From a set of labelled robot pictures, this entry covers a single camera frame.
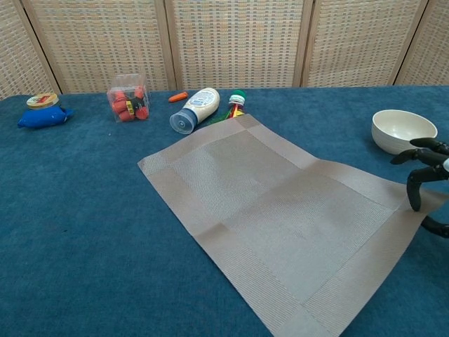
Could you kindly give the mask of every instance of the jar lid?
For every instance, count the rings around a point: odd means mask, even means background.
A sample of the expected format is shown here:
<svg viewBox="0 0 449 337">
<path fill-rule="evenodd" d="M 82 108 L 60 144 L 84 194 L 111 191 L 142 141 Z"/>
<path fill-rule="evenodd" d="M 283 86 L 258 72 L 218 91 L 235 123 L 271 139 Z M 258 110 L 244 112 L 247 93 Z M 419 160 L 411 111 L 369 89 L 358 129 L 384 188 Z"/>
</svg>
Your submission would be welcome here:
<svg viewBox="0 0 449 337">
<path fill-rule="evenodd" d="M 40 93 L 27 100 L 30 109 L 41 109 L 50 107 L 59 102 L 58 95 L 55 93 Z"/>
</svg>

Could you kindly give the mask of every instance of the clear plastic box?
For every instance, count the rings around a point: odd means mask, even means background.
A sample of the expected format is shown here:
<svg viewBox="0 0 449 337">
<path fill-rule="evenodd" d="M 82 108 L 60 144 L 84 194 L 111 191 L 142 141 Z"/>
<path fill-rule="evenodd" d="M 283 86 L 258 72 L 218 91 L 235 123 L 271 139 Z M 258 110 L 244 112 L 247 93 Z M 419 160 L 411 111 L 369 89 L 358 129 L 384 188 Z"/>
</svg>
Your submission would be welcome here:
<svg viewBox="0 0 449 337">
<path fill-rule="evenodd" d="M 107 91 L 107 99 L 117 122 L 149 118 L 147 80 L 144 74 L 117 75 Z"/>
</svg>

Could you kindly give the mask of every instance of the gray placemat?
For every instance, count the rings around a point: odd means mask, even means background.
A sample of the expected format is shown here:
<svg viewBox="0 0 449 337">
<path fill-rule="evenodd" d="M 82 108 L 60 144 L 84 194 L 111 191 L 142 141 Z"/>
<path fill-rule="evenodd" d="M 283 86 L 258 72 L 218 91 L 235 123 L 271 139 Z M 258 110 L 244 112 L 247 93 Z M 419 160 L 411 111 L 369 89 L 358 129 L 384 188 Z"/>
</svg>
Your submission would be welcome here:
<svg viewBox="0 0 449 337">
<path fill-rule="evenodd" d="M 445 196 L 311 156 L 250 115 L 139 163 L 275 336 L 338 336 Z"/>
</svg>

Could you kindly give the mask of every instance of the white bottle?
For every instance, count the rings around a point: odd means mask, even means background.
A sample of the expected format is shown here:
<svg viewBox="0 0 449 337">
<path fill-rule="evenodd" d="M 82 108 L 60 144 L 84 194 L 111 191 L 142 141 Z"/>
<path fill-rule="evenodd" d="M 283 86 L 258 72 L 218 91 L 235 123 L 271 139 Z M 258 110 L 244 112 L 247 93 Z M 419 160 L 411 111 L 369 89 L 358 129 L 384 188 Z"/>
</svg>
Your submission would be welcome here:
<svg viewBox="0 0 449 337">
<path fill-rule="evenodd" d="M 202 89 L 193 95 L 180 111 L 170 116 L 170 125 L 179 133 L 192 133 L 195 126 L 209 117 L 219 104 L 220 95 L 215 89 Z"/>
</svg>

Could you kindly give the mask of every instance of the label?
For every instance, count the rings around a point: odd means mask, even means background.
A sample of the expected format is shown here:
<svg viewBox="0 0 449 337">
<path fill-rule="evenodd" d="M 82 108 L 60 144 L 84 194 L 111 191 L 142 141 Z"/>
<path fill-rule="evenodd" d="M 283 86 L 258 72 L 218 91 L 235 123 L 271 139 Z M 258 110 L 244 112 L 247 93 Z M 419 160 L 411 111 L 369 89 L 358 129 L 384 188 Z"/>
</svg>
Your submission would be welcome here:
<svg viewBox="0 0 449 337">
<path fill-rule="evenodd" d="M 126 101 L 126 107 L 128 108 L 129 114 L 134 114 L 133 104 L 130 100 Z"/>
<path fill-rule="evenodd" d="M 196 93 L 192 100 L 189 102 L 195 107 L 205 107 L 212 104 L 215 99 L 215 94 L 211 91 L 201 91 Z"/>
</svg>

